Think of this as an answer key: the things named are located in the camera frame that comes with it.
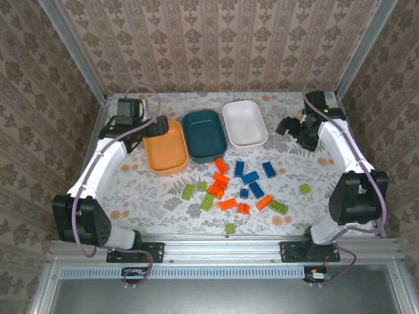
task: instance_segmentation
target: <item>lego brick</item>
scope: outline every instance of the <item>lego brick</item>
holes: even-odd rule
[[[222,158],[218,158],[215,161],[215,166],[217,166],[218,170],[222,175],[228,171],[228,167]]]
[[[239,214],[248,215],[250,213],[250,206],[246,204],[240,204],[237,212]]]
[[[225,224],[225,233],[226,234],[235,234],[236,233],[236,227],[234,224]]]
[[[262,191],[259,184],[257,184],[257,182],[252,182],[251,184],[249,184],[249,188],[256,198],[261,198],[262,196],[264,196],[264,192]]]
[[[241,178],[243,177],[244,162],[236,162],[236,169],[234,170],[234,176]]]
[[[261,200],[257,205],[256,208],[258,210],[264,209],[274,198],[271,195],[266,195],[266,197]]]
[[[288,206],[276,200],[273,200],[269,203],[269,208],[282,215],[285,215],[288,212]]]
[[[207,182],[199,182],[198,183],[198,191],[205,192],[207,190]]]
[[[244,184],[252,183],[253,181],[256,181],[257,179],[259,179],[259,175],[257,174],[256,171],[248,173],[247,175],[244,175],[242,177],[242,180],[243,180]]]
[[[189,201],[192,197],[192,193],[194,192],[195,187],[191,184],[186,184],[186,187],[183,189],[182,192],[182,199],[185,201]]]
[[[215,196],[214,195],[212,195],[212,194],[210,194],[210,193],[207,193],[206,195],[205,195],[205,198],[204,198],[204,200],[202,201],[202,203],[201,203],[201,209],[203,209],[204,211],[208,211],[209,210],[209,208],[211,207],[211,205],[212,205],[212,202],[214,201],[214,198],[215,198]]]
[[[215,185],[211,185],[208,189],[208,193],[214,195],[216,198],[220,200],[224,195],[224,190],[217,188]]]
[[[240,198],[248,198],[249,197],[249,189],[248,188],[241,188],[240,189]]]
[[[272,167],[272,164],[270,162],[265,162],[262,164],[263,170],[266,173],[266,176],[268,179],[273,178],[276,176],[275,170]]]
[[[220,190],[225,190],[225,188],[227,187],[227,184],[225,184],[223,181],[216,181],[214,183],[214,186],[216,188],[219,188]]]
[[[216,181],[221,181],[222,183],[225,183],[225,185],[227,185],[228,182],[230,182],[230,178],[229,177],[226,177],[225,175],[220,175],[219,173],[216,173],[213,176],[213,179],[216,180]]]
[[[299,188],[300,188],[301,194],[307,194],[307,193],[310,193],[312,191],[312,189],[310,188],[310,186],[308,184],[300,185]]]
[[[227,209],[230,209],[236,206],[237,206],[237,201],[235,198],[231,198],[227,201],[220,201],[220,208],[222,211],[225,211]]]

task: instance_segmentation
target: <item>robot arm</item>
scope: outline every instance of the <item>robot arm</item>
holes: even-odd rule
[[[323,92],[311,92],[307,98],[316,109],[336,122],[349,135],[346,117],[341,109],[328,108]],[[313,111],[307,103],[304,104],[304,118],[284,118],[276,129],[276,133],[288,134],[297,139],[297,143],[309,151],[315,151],[318,141],[329,149],[335,165],[342,175],[329,199],[329,213],[322,221],[308,227],[302,241],[291,250],[295,259],[324,259],[327,247],[333,251],[333,241],[344,234],[348,227],[356,227],[372,220],[379,219],[382,208],[378,197],[366,174],[359,166],[347,141],[330,121]],[[371,174],[383,196],[386,195],[388,176],[383,171],[375,171],[374,167],[362,155],[354,138],[349,135],[350,143],[355,149],[360,161]]]
[[[103,148],[119,135],[148,121],[143,120],[144,114],[140,114],[141,108],[144,113],[143,101],[139,99],[120,99],[118,101],[118,113],[100,131],[100,140],[96,150],[79,180],[66,195],[57,195],[52,201],[58,235],[62,241],[75,242],[71,210],[77,192],[80,187],[83,187],[77,203],[76,216],[77,233],[81,243],[121,249],[139,249],[141,247],[141,234],[136,230],[113,226],[101,206],[107,192],[109,179],[120,161],[131,153],[144,137],[159,136],[168,132],[167,118],[159,116],[156,123],[121,139],[121,141],[115,141],[102,154]],[[83,184],[91,165],[100,154],[102,156],[89,175],[87,183]]]

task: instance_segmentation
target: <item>floral tablecloth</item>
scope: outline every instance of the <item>floral tablecloth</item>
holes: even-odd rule
[[[109,183],[105,210],[113,223],[149,234],[223,234],[225,224],[234,223],[236,234],[301,235],[307,226],[319,222],[328,212],[328,199],[340,177],[327,150],[319,144],[315,152],[301,149],[289,135],[275,133],[276,126],[286,116],[299,116],[303,108],[301,93],[283,92],[226,92],[159,94],[162,98],[162,114],[181,121],[182,117],[198,109],[216,110],[222,118],[223,105],[231,101],[249,99],[259,105],[268,141],[263,149],[253,152],[234,152],[230,147],[225,162],[230,166],[231,178],[222,200],[236,198],[251,206],[250,215],[237,213],[237,208],[221,211],[215,199],[211,209],[200,209],[204,192],[197,192],[190,201],[181,199],[186,184],[213,182],[217,172],[214,163],[196,164],[191,159],[187,170],[170,177],[159,177],[147,166],[144,144],[129,154],[118,166]],[[116,114],[117,98],[113,97],[109,116]],[[146,98],[148,113],[156,108],[151,94],[132,94],[130,97]],[[335,107],[332,93],[326,95],[327,104]],[[251,192],[247,200],[239,198],[242,181],[234,178],[236,160],[246,163],[245,173],[256,170],[258,181],[265,194],[270,194],[288,206],[285,216],[269,208],[257,210],[257,200]],[[267,179],[262,163],[270,161],[276,177]],[[311,192],[302,195],[299,186],[307,183]]]

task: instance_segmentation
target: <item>lime green lego brick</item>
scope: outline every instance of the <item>lime green lego brick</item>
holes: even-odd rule
[[[226,234],[235,234],[236,233],[236,227],[234,224],[225,224],[225,233]]]
[[[206,192],[207,190],[207,182],[199,182],[198,183],[198,191],[199,192]]]
[[[303,184],[303,185],[300,185],[300,191],[301,191],[301,194],[307,194],[307,193],[310,193],[312,189],[309,187],[308,184]]]
[[[272,200],[269,203],[269,208],[276,211],[279,214],[285,215],[288,211],[288,206],[284,205],[283,203],[280,203],[276,200]]]
[[[203,209],[204,211],[209,211],[209,208],[211,207],[214,198],[214,195],[207,193],[207,195],[205,195],[204,200],[202,201],[201,209]]]
[[[193,185],[186,184],[186,187],[185,187],[185,189],[183,190],[183,193],[182,193],[182,198],[185,201],[189,201],[192,197],[192,193],[194,192],[194,189],[195,189],[195,187]]]

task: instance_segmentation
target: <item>patterned wallpaper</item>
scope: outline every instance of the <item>patterned wallpaper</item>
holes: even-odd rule
[[[97,101],[36,1],[0,1],[0,313],[24,313]]]
[[[58,0],[108,93],[334,90],[378,0]]]
[[[388,234],[419,292],[419,1],[399,1],[344,96],[358,143],[390,185]]]

